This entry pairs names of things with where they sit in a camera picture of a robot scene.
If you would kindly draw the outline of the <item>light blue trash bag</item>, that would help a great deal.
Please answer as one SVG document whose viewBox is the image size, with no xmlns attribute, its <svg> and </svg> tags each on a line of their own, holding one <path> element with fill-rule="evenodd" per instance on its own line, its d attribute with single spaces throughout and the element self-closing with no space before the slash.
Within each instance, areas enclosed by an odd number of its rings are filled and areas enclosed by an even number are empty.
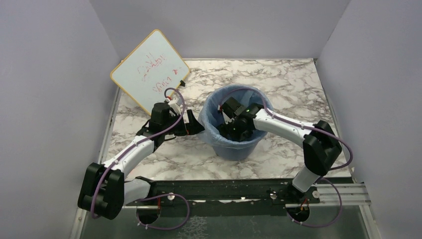
<svg viewBox="0 0 422 239">
<path fill-rule="evenodd" d="M 205 128 L 198 138 L 212 147 L 222 149 L 253 149 L 258 142 L 266 136 L 264 131 L 255 131 L 249 141 L 236 142 L 220 135 L 217 127 L 224 123 L 222 114 L 218 112 L 219 105 L 223 100 L 233 97 L 244 106 L 252 103 L 262 104 L 266 102 L 268 109 L 273 110 L 273 105 L 268 97 L 256 87 L 247 85 L 228 85 L 216 89 L 206 98 L 203 108 L 199 113 L 198 121 Z"/>
</svg>

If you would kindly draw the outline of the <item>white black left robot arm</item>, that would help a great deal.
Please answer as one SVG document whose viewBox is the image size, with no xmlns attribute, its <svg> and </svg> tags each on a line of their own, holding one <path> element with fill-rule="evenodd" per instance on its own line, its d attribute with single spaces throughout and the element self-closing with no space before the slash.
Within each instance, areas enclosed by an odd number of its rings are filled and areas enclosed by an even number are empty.
<svg viewBox="0 0 422 239">
<path fill-rule="evenodd" d="M 138 199 L 147 205 L 153 203 L 157 192 L 150 183 L 142 179 L 128 181 L 128 174 L 155 152 L 167 135 L 195 135 L 204 130 L 192 110 L 177 103 L 155 103 L 150 119 L 124 150 L 102 164 L 91 163 L 87 167 L 78 208 L 90 212 L 94 218 L 112 220 L 128 203 Z"/>
</svg>

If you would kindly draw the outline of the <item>blue plastic trash bin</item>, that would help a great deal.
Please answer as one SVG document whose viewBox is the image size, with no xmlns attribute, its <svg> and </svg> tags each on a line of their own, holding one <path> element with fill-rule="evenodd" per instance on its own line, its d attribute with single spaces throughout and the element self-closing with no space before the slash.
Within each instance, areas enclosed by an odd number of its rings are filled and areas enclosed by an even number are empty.
<svg viewBox="0 0 422 239">
<path fill-rule="evenodd" d="M 257 144 L 257 141 L 230 141 L 229 144 L 225 144 L 223 146 L 213 145 L 212 148 L 217 156 L 225 160 L 242 161 L 254 151 Z"/>
</svg>

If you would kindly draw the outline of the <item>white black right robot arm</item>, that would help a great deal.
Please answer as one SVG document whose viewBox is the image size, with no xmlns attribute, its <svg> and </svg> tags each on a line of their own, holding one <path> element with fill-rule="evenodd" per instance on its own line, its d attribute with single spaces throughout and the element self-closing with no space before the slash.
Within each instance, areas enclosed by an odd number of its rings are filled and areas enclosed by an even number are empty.
<svg viewBox="0 0 422 239">
<path fill-rule="evenodd" d="M 307 190 L 325 176 L 342 153 L 339 139 L 330 125 L 320 120 L 309 123 L 283 117 L 262 104 L 242 105 L 228 98 L 218 111 L 224 122 L 218 126 L 221 136 L 233 141 L 246 141 L 255 131 L 264 131 L 287 139 L 303 149 L 304 167 L 287 189 L 288 198 L 295 203 L 307 196 Z"/>
</svg>

